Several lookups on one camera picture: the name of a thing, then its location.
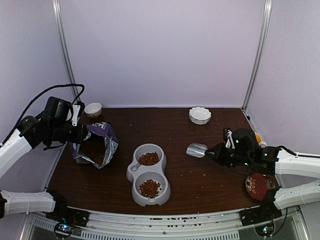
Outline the metal food scoop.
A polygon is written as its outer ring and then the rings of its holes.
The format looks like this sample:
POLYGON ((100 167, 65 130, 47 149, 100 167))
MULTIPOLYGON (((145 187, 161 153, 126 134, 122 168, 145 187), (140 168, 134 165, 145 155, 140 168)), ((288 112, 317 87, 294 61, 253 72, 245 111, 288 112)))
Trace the metal food scoop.
POLYGON ((207 150, 208 147, 204 144, 191 143, 186 149, 186 154, 195 158, 203 158, 207 150))

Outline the purple puppy food bag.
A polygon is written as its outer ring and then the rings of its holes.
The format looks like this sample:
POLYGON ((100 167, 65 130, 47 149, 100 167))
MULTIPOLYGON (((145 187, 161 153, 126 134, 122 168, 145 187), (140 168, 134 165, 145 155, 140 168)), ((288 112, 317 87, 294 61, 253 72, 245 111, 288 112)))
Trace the purple puppy food bag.
POLYGON ((86 126, 87 136, 82 143, 71 143, 71 155, 78 164, 93 164, 97 169, 108 165, 118 149, 119 141, 109 122, 86 126))

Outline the grey double pet bowl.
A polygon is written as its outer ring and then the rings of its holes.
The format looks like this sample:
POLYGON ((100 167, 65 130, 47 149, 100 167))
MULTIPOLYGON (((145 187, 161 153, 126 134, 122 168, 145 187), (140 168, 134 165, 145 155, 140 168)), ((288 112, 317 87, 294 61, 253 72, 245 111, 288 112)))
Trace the grey double pet bowl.
POLYGON ((171 196, 171 186, 165 176, 167 157, 163 149, 153 143, 146 143, 137 147, 132 155, 132 161, 127 167, 126 177, 132 183, 131 194, 133 200, 140 206, 163 205, 171 196), (157 152, 159 162, 154 165, 142 165, 139 158, 145 153, 157 152), (140 185, 146 180, 160 183, 161 190, 155 198, 144 197, 140 193, 140 185))

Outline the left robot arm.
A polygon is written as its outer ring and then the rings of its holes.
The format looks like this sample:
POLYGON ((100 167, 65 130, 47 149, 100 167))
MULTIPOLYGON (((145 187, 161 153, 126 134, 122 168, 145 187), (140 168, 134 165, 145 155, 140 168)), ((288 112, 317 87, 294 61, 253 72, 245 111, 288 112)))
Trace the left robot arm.
MULTIPOLYGON (((3 176, 21 157, 38 145, 45 150, 57 148, 66 143, 81 144, 88 135, 87 127, 78 122, 85 105, 78 101, 71 103, 51 96, 44 111, 37 116, 25 116, 18 120, 7 140, 0 145, 0 174, 3 176)), ((56 190, 42 192, 0 192, 0 216, 20 213, 52 213, 61 222, 72 218, 68 201, 56 190)))

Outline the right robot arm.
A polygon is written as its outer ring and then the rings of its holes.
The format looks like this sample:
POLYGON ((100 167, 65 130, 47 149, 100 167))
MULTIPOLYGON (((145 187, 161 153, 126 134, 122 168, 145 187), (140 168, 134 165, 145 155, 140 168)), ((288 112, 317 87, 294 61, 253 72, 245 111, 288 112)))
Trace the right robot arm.
POLYGON ((296 175, 315 178, 315 181, 291 188, 271 189, 265 194, 262 206, 256 210, 259 220, 268 220, 276 208, 309 204, 320 200, 320 156, 318 154, 297 153, 285 146, 265 146, 258 144, 255 132, 241 128, 231 131, 224 129, 224 143, 205 150, 205 156, 228 168, 249 167, 263 175, 296 175))

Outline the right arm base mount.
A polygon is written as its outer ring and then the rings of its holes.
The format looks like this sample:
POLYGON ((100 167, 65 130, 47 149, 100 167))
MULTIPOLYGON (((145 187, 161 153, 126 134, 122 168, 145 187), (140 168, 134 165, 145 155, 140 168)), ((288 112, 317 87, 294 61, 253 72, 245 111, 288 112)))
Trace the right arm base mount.
POLYGON ((243 227, 253 225, 259 237, 268 238, 276 233, 275 220, 282 217, 282 211, 271 206, 247 207, 239 212, 243 227))

